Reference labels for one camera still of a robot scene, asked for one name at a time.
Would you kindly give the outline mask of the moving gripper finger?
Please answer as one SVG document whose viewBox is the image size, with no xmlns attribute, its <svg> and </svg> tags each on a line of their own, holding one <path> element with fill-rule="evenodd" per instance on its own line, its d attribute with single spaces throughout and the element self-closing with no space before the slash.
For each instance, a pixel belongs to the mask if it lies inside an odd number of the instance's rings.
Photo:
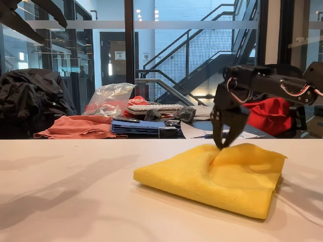
<svg viewBox="0 0 323 242">
<path fill-rule="evenodd" d="M 1 4 L 1 23 L 36 41 L 37 43 L 46 43 L 46 40 L 36 33 L 31 26 L 21 18 L 20 15 L 18 15 L 15 11 L 12 11 L 5 4 Z"/>
</svg>

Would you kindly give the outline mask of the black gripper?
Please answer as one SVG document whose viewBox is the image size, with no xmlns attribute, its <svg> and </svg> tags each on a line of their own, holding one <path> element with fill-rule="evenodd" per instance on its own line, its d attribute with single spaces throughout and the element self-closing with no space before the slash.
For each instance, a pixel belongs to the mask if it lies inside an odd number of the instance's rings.
<svg viewBox="0 0 323 242">
<path fill-rule="evenodd" d="M 218 149 L 229 147 L 243 132 L 248 121 L 250 110 L 243 104 L 249 100 L 251 91 L 242 87 L 230 90 L 227 82 L 217 86 L 210 113 L 213 140 Z M 229 132 L 223 142 L 223 125 Z"/>
</svg>

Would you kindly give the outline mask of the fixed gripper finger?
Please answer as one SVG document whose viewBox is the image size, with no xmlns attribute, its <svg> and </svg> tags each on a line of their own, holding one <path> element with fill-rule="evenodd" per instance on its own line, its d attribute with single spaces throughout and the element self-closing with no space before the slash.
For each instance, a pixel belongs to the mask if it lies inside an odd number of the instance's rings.
<svg viewBox="0 0 323 242">
<path fill-rule="evenodd" d="M 53 18 L 63 27 L 67 28 L 67 20 L 61 9 L 51 0 L 32 0 L 36 5 L 53 16 Z"/>
</svg>

